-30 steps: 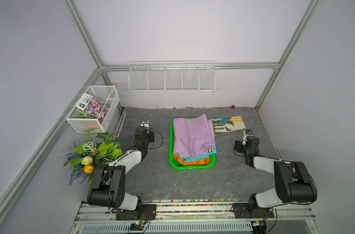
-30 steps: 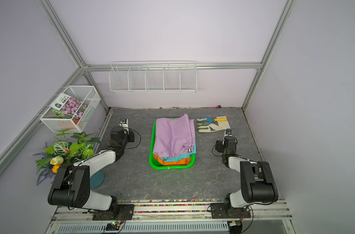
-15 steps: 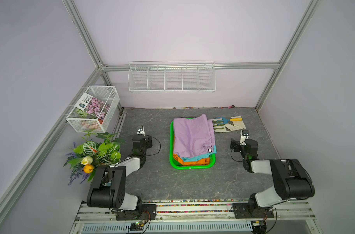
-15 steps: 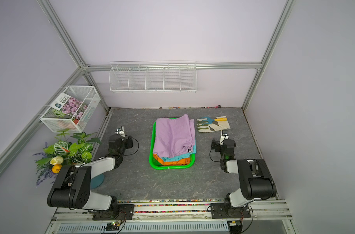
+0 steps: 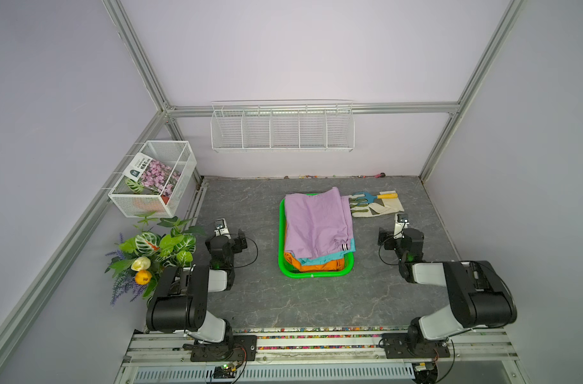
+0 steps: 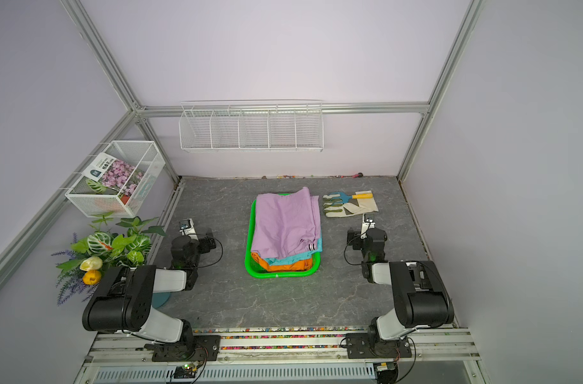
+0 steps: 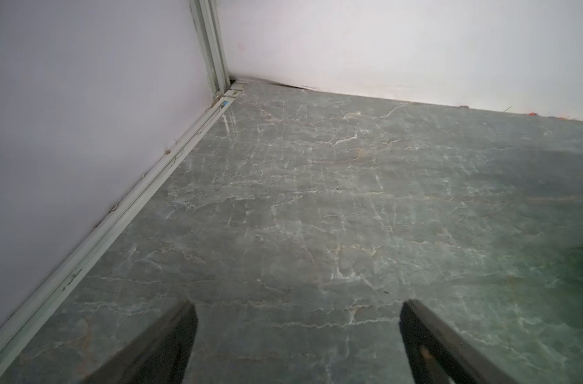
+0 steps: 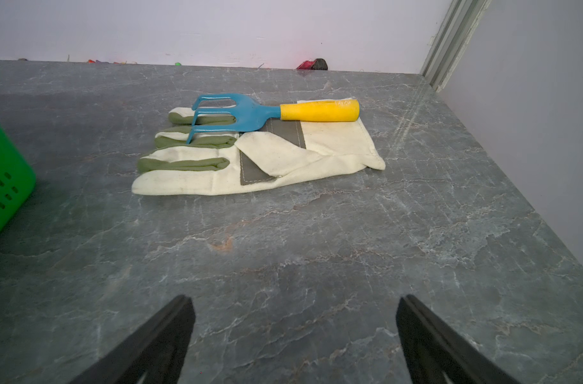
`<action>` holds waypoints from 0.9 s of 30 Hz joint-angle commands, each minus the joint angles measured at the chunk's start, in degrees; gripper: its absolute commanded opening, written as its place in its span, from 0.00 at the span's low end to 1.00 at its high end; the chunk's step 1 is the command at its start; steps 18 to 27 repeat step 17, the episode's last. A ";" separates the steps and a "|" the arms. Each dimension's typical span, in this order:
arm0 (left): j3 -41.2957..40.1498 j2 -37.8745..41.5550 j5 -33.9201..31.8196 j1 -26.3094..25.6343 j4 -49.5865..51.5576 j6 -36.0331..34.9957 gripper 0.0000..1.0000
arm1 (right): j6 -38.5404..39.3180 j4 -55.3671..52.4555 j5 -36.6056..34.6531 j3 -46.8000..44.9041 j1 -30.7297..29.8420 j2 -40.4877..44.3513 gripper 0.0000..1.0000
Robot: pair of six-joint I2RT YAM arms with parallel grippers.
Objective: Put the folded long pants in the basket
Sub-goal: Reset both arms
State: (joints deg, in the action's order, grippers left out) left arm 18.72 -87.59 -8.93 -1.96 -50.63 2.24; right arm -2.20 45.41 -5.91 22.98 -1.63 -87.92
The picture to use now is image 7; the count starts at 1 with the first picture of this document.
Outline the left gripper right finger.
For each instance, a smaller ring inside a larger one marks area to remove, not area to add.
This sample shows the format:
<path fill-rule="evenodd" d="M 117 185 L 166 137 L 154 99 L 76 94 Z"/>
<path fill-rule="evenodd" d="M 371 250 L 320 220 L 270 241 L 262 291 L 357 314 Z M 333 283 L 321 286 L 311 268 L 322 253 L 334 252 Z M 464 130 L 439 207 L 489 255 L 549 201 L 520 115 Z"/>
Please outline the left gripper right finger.
<path fill-rule="evenodd" d="M 421 301 L 403 303 L 400 334 L 416 383 L 515 383 Z"/>

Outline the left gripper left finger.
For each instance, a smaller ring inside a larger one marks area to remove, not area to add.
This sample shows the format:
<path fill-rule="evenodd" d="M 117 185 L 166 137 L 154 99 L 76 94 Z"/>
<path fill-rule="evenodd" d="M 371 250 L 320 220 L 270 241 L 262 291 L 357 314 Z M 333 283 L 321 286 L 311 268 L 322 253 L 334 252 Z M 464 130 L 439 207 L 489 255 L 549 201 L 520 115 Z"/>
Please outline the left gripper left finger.
<path fill-rule="evenodd" d="M 198 329 L 195 306 L 179 302 L 85 383 L 181 383 Z"/>

